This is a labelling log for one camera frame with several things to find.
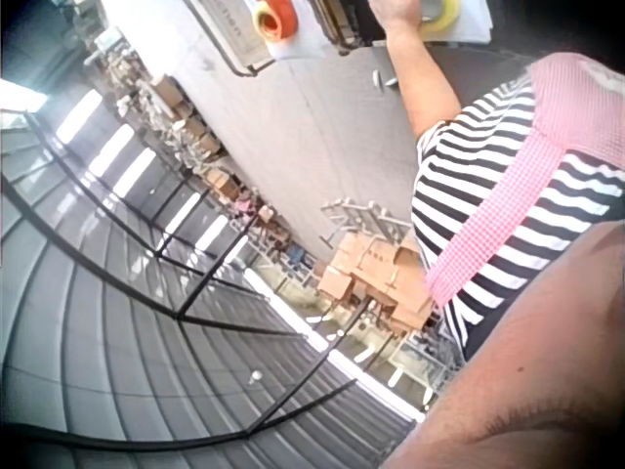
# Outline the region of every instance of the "striped shirt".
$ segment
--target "striped shirt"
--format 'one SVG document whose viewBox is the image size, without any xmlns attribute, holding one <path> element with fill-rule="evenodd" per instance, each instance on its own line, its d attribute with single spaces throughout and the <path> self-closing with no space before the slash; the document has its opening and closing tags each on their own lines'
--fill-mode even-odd
<svg viewBox="0 0 625 469">
<path fill-rule="evenodd" d="M 412 222 L 426 269 L 514 161 L 534 110 L 525 76 L 494 89 L 421 137 Z M 505 244 L 442 306 L 466 359 L 523 289 L 582 233 L 598 222 L 625 218 L 624 189 L 625 172 L 616 166 L 579 151 L 566 153 Z"/>
</svg>

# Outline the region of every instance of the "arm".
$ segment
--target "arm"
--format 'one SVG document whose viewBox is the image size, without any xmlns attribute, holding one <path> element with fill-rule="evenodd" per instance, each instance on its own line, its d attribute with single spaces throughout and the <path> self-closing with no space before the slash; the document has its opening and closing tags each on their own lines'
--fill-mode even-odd
<svg viewBox="0 0 625 469">
<path fill-rule="evenodd" d="M 579 467 L 622 425 L 623 228 L 593 227 L 527 288 L 387 468 Z"/>
<path fill-rule="evenodd" d="M 419 36 L 420 0 L 369 3 L 387 33 L 387 47 L 403 103 L 414 135 L 419 138 L 437 122 L 455 118 L 460 113 L 460 103 Z"/>
</svg>

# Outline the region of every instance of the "metal pole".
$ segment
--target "metal pole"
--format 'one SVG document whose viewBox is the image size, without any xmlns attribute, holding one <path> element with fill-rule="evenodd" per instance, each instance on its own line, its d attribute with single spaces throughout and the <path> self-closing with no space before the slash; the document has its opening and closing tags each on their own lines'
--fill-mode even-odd
<svg viewBox="0 0 625 469">
<path fill-rule="evenodd" d="M 160 246 L 160 248 L 156 251 L 156 257 L 162 257 L 163 256 L 163 251 L 167 248 L 167 245 L 171 242 L 172 237 L 178 232 L 178 230 L 181 228 L 182 225 L 185 224 L 185 222 L 191 217 L 191 215 L 193 214 L 193 212 L 195 211 L 195 209 L 197 207 L 200 206 L 200 204 L 204 201 L 204 197 L 206 197 L 206 195 L 208 194 L 209 190 L 207 189 L 206 191 L 204 191 L 202 193 L 202 195 L 199 197 L 199 199 L 197 200 L 197 202 L 195 202 L 193 204 L 193 206 L 191 207 L 191 209 L 189 210 L 189 212 L 187 213 L 187 215 L 185 216 L 185 218 L 183 218 L 183 220 L 180 222 L 180 225 L 178 225 L 178 227 L 176 227 L 176 229 L 174 230 L 173 233 L 167 233 L 167 238 L 165 239 L 165 241 L 163 242 L 163 245 Z"/>
<path fill-rule="evenodd" d="M 338 306 L 338 304 L 339 304 L 338 301 L 333 301 L 330 304 L 330 307 L 327 310 L 325 310 L 325 312 L 323 312 L 323 316 L 321 316 L 321 320 L 312 327 L 312 330 L 319 329 L 319 327 L 321 326 L 321 323 L 323 322 L 325 317 L 328 316 L 330 313 L 332 313 L 334 311 L 334 309 Z"/>
<path fill-rule="evenodd" d="M 371 366 L 373 365 L 373 363 L 375 363 L 380 356 L 382 355 L 382 353 L 384 352 L 384 349 L 387 348 L 387 346 L 393 341 L 393 339 L 395 339 L 395 335 L 391 334 L 389 335 L 389 337 L 387 338 L 387 340 L 384 342 L 384 344 L 382 345 L 382 347 L 380 347 L 380 350 L 378 350 L 375 355 L 373 357 L 371 357 L 371 360 L 369 360 L 369 362 L 367 362 L 367 364 L 364 366 L 364 368 L 362 369 L 362 371 L 368 371 Z"/>
<path fill-rule="evenodd" d="M 193 173 L 187 173 L 187 175 L 184 176 L 182 180 L 176 185 L 174 190 L 169 195 L 167 195 L 167 198 L 165 199 L 165 201 L 161 204 L 160 207 L 158 207 L 158 210 L 156 210 L 156 213 L 152 215 L 152 218 L 149 219 L 152 223 L 154 223 L 156 219 L 160 216 L 160 214 L 163 213 L 163 210 L 165 210 L 165 207 L 169 204 L 169 202 L 172 201 L 172 199 L 176 196 L 178 191 L 182 189 L 183 186 L 188 182 L 192 174 Z"/>
<path fill-rule="evenodd" d="M 282 275 L 282 279 L 280 280 L 280 283 L 277 285 L 276 288 L 273 289 L 273 293 L 277 294 L 288 280 L 289 280 L 289 275 L 287 273 L 284 273 Z"/>
<path fill-rule="evenodd" d="M 219 268 L 222 267 L 222 264 L 224 264 L 224 261 L 226 260 L 230 252 L 234 249 L 234 247 L 238 244 L 238 242 L 243 239 L 243 237 L 247 234 L 247 232 L 249 232 L 250 228 L 252 228 L 252 226 L 256 223 L 256 220 L 258 220 L 258 213 L 254 215 L 250 219 L 249 222 L 247 222 L 247 225 L 243 227 L 243 230 L 241 230 L 234 237 L 234 239 L 230 242 L 230 244 L 224 250 L 224 252 L 222 252 L 220 256 L 215 260 L 215 263 L 211 266 L 208 272 L 204 274 L 204 277 L 202 278 L 202 280 L 199 282 L 199 284 L 193 289 L 193 291 L 187 297 L 187 299 L 185 300 L 185 303 L 183 303 L 183 306 L 181 306 L 178 312 L 176 312 L 175 318 L 177 320 L 180 320 L 181 318 L 185 316 L 188 309 L 191 307 L 193 302 L 197 299 L 201 291 L 206 287 L 206 285 L 208 285 L 208 282 L 211 281 L 211 279 L 215 276 L 215 273 L 219 270 Z"/>
<path fill-rule="evenodd" d="M 336 339 L 334 339 L 334 341 L 332 341 L 329 344 L 328 348 L 325 349 L 321 353 L 321 355 L 317 358 L 316 362 L 312 365 L 311 369 L 309 369 L 309 371 L 298 380 L 297 384 L 293 386 L 293 388 L 291 388 L 289 391 L 282 394 L 282 396 L 280 396 L 267 410 L 265 410 L 261 414 L 259 418 L 257 418 L 254 421 L 254 423 L 252 423 L 249 426 L 249 428 L 247 429 L 248 434 L 252 435 L 256 433 L 257 431 L 259 431 L 259 429 L 262 428 L 262 425 L 266 421 L 268 421 L 278 411 L 279 408 L 281 408 L 284 404 L 286 404 L 289 399 L 295 396 L 295 394 L 300 389 L 302 389 L 302 386 L 304 386 L 306 382 L 311 378 L 311 376 L 313 376 L 313 374 L 325 363 L 328 356 L 330 355 L 330 352 L 332 352 L 334 349 L 336 349 L 339 346 L 339 344 L 341 344 L 341 342 L 347 336 L 350 329 L 354 327 L 354 325 L 358 322 L 360 317 L 367 310 L 367 307 L 369 306 L 370 302 L 371 302 L 371 298 L 368 298 L 368 297 L 362 300 L 362 302 L 360 303 L 360 306 L 358 307 L 358 309 L 356 310 L 356 312 L 354 313 L 354 315 L 348 322 L 346 328 L 344 329 L 345 334 L 340 335 Z"/>
</svg>

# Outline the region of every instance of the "pink apron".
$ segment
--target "pink apron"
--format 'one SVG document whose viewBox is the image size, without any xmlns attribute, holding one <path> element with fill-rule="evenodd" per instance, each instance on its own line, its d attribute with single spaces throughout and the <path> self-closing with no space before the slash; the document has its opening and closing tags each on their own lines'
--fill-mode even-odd
<svg viewBox="0 0 625 469">
<path fill-rule="evenodd" d="M 444 306 L 497 253 L 538 201 L 568 150 L 625 169 L 625 77 L 577 54 L 529 68 L 532 128 L 490 196 L 449 241 L 426 276 Z"/>
</svg>

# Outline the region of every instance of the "concrete floor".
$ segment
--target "concrete floor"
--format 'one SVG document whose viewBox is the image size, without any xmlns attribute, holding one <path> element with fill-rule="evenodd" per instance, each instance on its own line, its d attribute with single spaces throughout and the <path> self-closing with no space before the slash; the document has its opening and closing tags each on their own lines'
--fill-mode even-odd
<svg viewBox="0 0 625 469">
<path fill-rule="evenodd" d="M 394 76 L 384 48 L 279 63 L 257 78 L 239 78 L 183 2 L 104 0 L 104 6 L 150 72 L 180 82 L 243 179 L 313 255 L 331 257 L 318 238 L 332 231 L 319 211 L 326 201 L 375 200 L 409 220 L 413 137 L 397 89 L 380 92 L 371 78 L 374 69 L 384 80 Z M 464 103 L 514 78 L 527 62 L 464 48 L 433 53 Z"/>
</svg>

